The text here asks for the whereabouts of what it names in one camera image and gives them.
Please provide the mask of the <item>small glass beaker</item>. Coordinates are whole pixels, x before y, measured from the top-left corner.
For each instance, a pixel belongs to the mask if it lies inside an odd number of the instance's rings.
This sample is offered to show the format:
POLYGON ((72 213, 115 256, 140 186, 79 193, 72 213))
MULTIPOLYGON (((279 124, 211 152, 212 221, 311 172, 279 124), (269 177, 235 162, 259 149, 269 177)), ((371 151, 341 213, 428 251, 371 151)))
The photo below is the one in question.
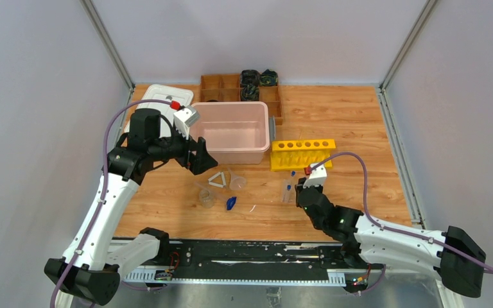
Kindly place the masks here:
POLYGON ((199 192, 199 201, 203 208, 210 209, 214 207, 214 197, 211 192, 206 189, 202 189, 199 192))

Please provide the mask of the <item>clear plastic funnel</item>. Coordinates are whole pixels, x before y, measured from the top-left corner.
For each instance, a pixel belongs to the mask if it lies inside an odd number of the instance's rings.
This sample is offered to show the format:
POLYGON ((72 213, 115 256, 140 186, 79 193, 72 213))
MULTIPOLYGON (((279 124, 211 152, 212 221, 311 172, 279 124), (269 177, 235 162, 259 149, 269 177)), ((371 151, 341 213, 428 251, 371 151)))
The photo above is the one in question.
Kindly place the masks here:
POLYGON ((247 185, 247 180, 243 176, 235 174, 230 167, 227 168, 230 175, 228 188, 232 191, 238 191, 244 189, 247 185))

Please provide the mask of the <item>blue test tube clamp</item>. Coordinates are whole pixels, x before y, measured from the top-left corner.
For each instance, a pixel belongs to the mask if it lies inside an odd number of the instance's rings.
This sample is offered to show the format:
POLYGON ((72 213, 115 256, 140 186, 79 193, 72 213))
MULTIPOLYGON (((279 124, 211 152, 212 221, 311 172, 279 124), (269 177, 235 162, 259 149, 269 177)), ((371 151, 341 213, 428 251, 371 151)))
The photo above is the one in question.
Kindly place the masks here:
POLYGON ((234 208, 235 204, 236 204, 236 201, 237 201, 237 197, 236 196, 232 196, 230 198, 227 199, 226 201, 226 210, 227 211, 230 211, 234 208))

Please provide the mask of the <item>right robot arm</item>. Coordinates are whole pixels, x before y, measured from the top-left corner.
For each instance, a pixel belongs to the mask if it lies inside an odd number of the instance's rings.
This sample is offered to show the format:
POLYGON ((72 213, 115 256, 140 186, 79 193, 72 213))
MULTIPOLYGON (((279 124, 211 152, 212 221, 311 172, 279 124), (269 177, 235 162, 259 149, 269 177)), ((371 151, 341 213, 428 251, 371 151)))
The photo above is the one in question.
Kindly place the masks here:
POLYGON ((322 187, 295 186, 296 205, 313 227, 342 244, 344 265, 382 264, 438 278, 459 295, 481 295, 485 252, 463 229, 423 230, 390 223, 335 205, 322 187))

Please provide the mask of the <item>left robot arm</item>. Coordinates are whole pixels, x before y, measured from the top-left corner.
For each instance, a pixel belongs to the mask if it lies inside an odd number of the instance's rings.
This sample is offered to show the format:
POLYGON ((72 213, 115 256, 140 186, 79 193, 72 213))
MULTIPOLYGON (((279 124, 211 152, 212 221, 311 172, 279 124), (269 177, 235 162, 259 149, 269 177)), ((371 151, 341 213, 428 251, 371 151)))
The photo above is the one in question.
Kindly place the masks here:
POLYGON ((139 108, 130 118, 129 130, 115 147, 103 149, 103 167, 92 205, 69 247, 45 265, 46 276, 55 284, 51 306, 59 293, 105 305, 118 290, 122 279, 142 263, 178 265, 171 250, 169 234, 144 228, 128 244, 109 252, 117 225, 145 176, 170 160, 194 175, 217 166, 203 137, 194 139, 189 131, 200 115, 193 107, 172 104, 172 119, 158 110, 139 108))

